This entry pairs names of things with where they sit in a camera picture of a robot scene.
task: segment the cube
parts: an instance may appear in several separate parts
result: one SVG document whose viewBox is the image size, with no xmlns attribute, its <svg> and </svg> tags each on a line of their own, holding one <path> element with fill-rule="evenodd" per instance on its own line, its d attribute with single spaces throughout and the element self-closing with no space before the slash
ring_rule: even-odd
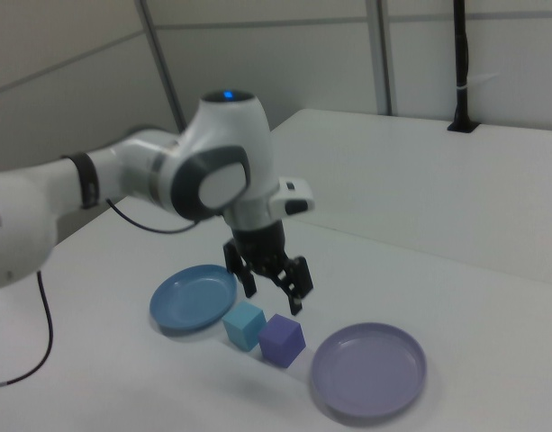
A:
<svg viewBox="0 0 552 432">
<path fill-rule="evenodd" d="M 246 301 L 238 303 L 222 321 L 230 341 L 246 352 L 258 344 L 259 331 L 266 326 L 264 311 Z"/>
<path fill-rule="evenodd" d="M 262 356 L 268 362 L 285 368 L 305 348 L 300 323 L 277 314 L 259 332 L 258 340 Z"/>
</svg>

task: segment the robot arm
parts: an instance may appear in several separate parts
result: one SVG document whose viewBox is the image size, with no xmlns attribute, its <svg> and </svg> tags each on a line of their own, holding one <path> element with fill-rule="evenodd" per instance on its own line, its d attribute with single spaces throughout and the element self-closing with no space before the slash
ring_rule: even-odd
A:
<svg viewBox="0 0 552 432">
<path fill-rule="evenodd" d="M 37 271 L 57 242 L 57 219 L 126 195 L 191 221 L 222 216 L 233 239 L 229 271 L 246 294 L 251 272 L 287 294 L 292 313 L 312 289 L 302 257 L 284 252 L 281 219 L 313 208 L 301 179 L 278 178 L 267 119 L 259 100 L 217 92 L 200 101 L 181 135 L 143 130 L 110 147 L 43 166 L 0 173 L 0 287 Z"/>
</svg>

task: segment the light blue plate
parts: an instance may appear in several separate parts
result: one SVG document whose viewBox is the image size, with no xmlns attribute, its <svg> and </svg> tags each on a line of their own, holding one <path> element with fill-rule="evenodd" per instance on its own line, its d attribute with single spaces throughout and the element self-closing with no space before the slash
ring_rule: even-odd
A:
<svg viewBox="0 0 552 432">
<path fill-rule="evenodd" d="M 219 265 L 197 265 L 153 293 L 149 313 L 165 329 L 195 330 L 220 319 L 236 298 L 236 278 Z"/>
</svg>

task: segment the white wall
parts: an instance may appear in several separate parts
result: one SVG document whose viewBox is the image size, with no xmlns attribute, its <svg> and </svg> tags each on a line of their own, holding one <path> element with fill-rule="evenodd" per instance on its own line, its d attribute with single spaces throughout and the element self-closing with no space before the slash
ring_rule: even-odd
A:
<svg viewBox="0 0 552 432">
<path fill-rule="evenodd" d="M 175 124 L 135 4 L 0 0 L 0 171 Z M 60 237 L 95 211 L 60 223 Z"/>
<path fill-rule="evenodd" d="M 394 114 L 451 120 L 453 2 L 387 0 Z M 552 0 L 466 2 L 470 115 L 552 130 Z"/>
<path fill-rule="evenodd" d="M 364 0 L 149 0 L 188 121 L 201 95 L 258 96 L 274 128 L 303 108 L 377 113 Z"/>
</svg>

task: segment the black pole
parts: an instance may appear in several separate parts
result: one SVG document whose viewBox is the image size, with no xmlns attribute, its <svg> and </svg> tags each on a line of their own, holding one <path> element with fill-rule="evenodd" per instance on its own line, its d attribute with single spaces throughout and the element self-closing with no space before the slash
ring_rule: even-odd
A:
<svg viewBox="0 0 552 432">
<path fill-rule="evenodd" d="M 454 29 L 456 34 L 456 95 L 454 121 L 448 131 L 470 133 L 478 124 L 467 113 L 467 70 L 469 54 L 466 35 L 466 6 L 464 0 L 454 0 Z"/>
</svg>

